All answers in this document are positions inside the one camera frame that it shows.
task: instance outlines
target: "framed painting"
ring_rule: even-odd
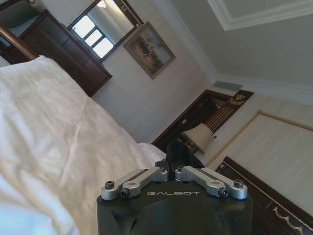
[[[139,28],[124,47],[152,79],[175,59],[149,22]]]

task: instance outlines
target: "wooden furniture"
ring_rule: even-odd
[[[313,217],[226,157],[216,170],[241,179],[253,199],[253,235],[313,235]]]
[[[152,144],[166,152],[168,143],[179,139],[195,153],[198,148],[181,133],[200,123],[204,123],[215,133],[252,95],[252,92],[240,90],[231,97],[205,90]],[[218,107],[217,101],[224,104]]]
[[[92,96],[112,76],[103,65],[48,11],[19,37],[34,54],[56,61],[89,95]],[[2,47],[1,55],[11,64],[28,61],[16,44]]]
[[[213,99],[226,102],[231,99],[231,96],[205,90],[152,144],[166,152],[170,141],[177,138],[183,139],[181,136],[183,131],[190,130],[201,122],[205,123],[218,111]]]

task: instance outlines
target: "lamp shade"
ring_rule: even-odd
[[[195,144],[200,152],[204,154],[213,132],[205,124],[201,123],[189,131],[184,131],[182,134]]]

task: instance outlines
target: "mirror frame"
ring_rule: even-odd
[[[79,22],[88,12],[90,12],[101,0],[94,1],[82,14],[79,15],[68,27],[67,29],[75,35],[75,37],[83,43],[83,45],[100,61],[102,62],[105,58],[107,58],[128,36],[130,36],[138,27],[143,25],[143,21],[141,18],[136,14],[136,12],[132,9],[129,3],[126,0],[113,0],[116,5],[121,9],[121,11],[125,14],[127,19],[134,25],[134,27],[124,35],[114,46],[113,48],[103,57],[99,59],[99,56],[89,47],[86,42],[75,33],[72,28]]]

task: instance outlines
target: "logo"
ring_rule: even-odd
[[[199,195],[201,192],[148,192],[148,196],[168,195],[168,196],[179,196],[179,195]]]

